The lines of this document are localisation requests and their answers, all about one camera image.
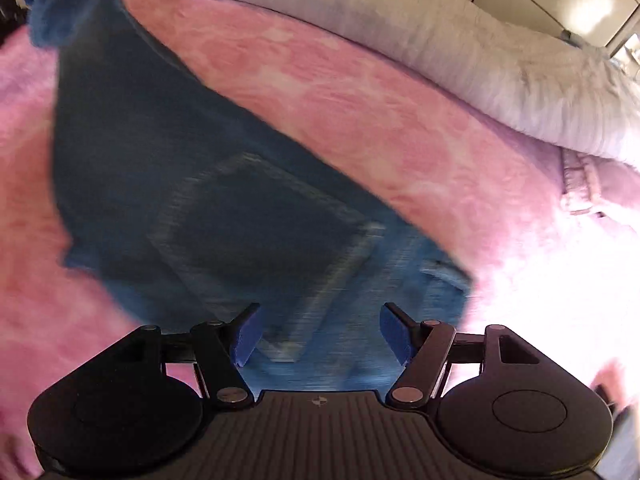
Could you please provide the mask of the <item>striped white duvet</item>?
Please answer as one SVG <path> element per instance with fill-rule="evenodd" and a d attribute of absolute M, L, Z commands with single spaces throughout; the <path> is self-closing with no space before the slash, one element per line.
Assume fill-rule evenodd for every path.
<path fill-rule="evenodd" d="M 639 88 L 596 48 L 468 0 L 236 0 L 316 25 L 414 70 L 526 136 L 630 166 Z"/>

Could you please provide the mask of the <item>blue denim jeans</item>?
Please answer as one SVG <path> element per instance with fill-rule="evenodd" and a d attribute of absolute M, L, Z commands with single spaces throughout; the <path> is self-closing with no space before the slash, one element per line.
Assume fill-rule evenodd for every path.
<path fill-rule="evenodd" d="M 35 0 L 58 50 L 52 178 L 65 263 L 168 332 L 253 302 L 254 390 L 385 391 L 378 317 L 459 322 L 468 277 L 419 230 L 253 113 L 207 89 L 122 0 Z"/>

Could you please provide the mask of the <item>pink floral bed blanket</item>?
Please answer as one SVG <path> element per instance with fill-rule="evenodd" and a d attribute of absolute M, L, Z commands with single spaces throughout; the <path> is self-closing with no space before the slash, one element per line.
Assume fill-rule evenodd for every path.
<path fill-rule="evenodd" d="M 559 153 L 503 128 L 385 58 L 292 18 L 228 0 L 124 0 L 206 98 L 228 96 L 408 221 L 416 255 L 451 260 L 471 289 L 447 307 L 466 330 L 503 323 L 621 404 L 639 400 L 639 237 L 560 204 Z M 58 54 L 22 28 L 1 49 L 1 474 L 39 472 L 30 402 L 141 314 L 96 272 L 63 264 L 54 196 Z"/>

